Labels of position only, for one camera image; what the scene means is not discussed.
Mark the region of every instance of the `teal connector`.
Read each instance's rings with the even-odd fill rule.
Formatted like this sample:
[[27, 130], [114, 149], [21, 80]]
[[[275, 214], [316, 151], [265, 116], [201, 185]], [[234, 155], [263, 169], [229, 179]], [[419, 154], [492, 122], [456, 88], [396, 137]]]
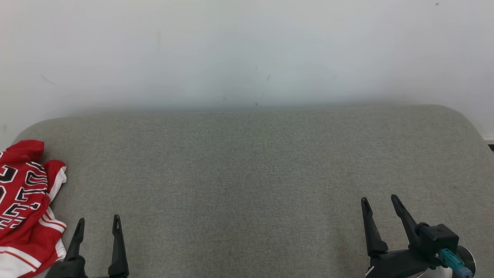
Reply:
[[439, 251], [439, 260], [451, 268], [458, 278], [473, 278], [472, 272], [451, 250], [444, 248]]

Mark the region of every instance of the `gray fabric surface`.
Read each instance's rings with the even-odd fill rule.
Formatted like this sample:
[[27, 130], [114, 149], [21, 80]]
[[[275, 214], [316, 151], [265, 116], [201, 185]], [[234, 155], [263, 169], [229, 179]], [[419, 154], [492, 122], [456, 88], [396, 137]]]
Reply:
[[441, 106], [62, 118], [18, 139], [67, 163], [52, 207], [66, 246], [107, 273], [120, 214], [131, 277], [363, 277], [360, 199], [391, 250], [408, 242], [390, 201], [444, 223], [494, 273], [494, 155]]

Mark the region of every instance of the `folded clothing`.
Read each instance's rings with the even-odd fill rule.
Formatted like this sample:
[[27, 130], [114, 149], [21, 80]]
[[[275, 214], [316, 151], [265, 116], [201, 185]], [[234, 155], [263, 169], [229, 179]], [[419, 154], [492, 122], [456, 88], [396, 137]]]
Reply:
[[59, 160], [38, 164], [44, 143], [24, 140], [0, 152], [0, 277], [31, 278], [65, 257], [66, 225], [49, 204], [67, 180]]

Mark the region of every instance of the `white wall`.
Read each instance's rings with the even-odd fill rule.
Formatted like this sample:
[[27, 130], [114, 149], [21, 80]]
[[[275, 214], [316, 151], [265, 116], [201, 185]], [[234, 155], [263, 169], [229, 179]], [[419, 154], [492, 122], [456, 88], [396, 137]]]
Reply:
[[494, 137], [494, 1], [1, 0], [0, 94], [0, 148], [72, 113], [256, 102], [443, 104]]

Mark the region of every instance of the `red jersey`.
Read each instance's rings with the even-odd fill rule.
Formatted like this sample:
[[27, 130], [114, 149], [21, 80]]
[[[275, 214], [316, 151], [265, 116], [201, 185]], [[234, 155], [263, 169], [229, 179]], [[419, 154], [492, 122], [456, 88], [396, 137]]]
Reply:
[[0, 152], [0, 277], [33, 277], [65, 256], [66, 226], [49, 208], [66, 166], [38, 164], [44, 143], [25, 140]]

